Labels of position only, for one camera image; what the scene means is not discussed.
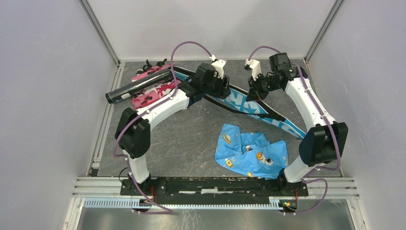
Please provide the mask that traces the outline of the black shuttlecock tube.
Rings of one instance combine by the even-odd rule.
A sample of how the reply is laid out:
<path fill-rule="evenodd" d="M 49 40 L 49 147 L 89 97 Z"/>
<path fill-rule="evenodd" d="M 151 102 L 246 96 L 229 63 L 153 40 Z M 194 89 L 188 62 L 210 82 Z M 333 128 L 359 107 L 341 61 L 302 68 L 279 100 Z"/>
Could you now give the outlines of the black shuttlecock tube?
<path fill-rule="evenodd" d="M 159 83 L 166 83 L 172 80 L 173 76 L 170 69 L 160 70 L 106 93 L 105 98 L 109 104 L 115 104 L 132 96 L 138 95 L 144 90 L 150 89 Z"/>

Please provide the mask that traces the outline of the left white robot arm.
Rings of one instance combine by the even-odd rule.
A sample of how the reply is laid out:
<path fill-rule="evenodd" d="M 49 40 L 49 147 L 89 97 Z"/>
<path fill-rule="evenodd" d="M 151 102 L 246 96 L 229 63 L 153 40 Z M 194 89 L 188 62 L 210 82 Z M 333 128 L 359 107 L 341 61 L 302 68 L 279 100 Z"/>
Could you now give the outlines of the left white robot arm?
<path fill-rule="evenodd" d="M 115 134 L 115 147 L 121 148 L 122 155 L 127 158 L 132 189 L 138 195 L 145 195 L 150 190 L 146 152 L 150 148 L 151 131 L 166 118 L 187 109 L 206 95 L 226 98 L 230 91 L 229 77 L 224 74 L 225 65 L 226 61 L 222 59 L 211 64 L 202 63 L 168 95 L 139 111 L 132 108 L 123 111 Z"/>

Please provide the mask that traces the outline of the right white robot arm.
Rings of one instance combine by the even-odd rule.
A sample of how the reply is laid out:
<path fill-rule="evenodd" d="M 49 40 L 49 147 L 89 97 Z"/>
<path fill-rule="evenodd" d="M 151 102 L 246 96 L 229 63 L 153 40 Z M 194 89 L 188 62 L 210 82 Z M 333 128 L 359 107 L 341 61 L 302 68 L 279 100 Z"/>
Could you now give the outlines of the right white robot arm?
<path fill-rule="evenodd" d="M 281 89 L 296 105 L 307 129 L 299 157 L 282 171 L 282 179 L 276 183 L 277 191 L 288 196 L 296 189 L 296 182 L 304 182 L 315 171 L 340 169 L 349 129 L 327 112 L 303 68 L 292 63 L 286 53 L 270 56 L 270 65 L 271 71 L 262 74 L 259 61 L 246 59 L 245 69 L 251 71 L 248 100 L 261 101 L 269 92 Z"/>

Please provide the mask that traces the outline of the blue sport racket bag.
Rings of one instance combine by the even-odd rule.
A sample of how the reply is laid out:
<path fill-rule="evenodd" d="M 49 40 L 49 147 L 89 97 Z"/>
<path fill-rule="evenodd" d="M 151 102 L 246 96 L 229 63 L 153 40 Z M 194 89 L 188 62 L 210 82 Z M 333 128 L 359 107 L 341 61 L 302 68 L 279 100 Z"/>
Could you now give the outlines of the blue sport racket bag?
<path fill-rule="evenodd" d="M 229 92 L 230 94 L 223 99 L 212 98 L 208 94 L 204 95 L 203 98 L 232 113 L 248 115 L 264 123 L 276 126 L 297 139 L 303 139 L 305 137 L 306 132 L 266 103 L 261 101 L 247 101 L 247 91 L 230 84 Z"/>

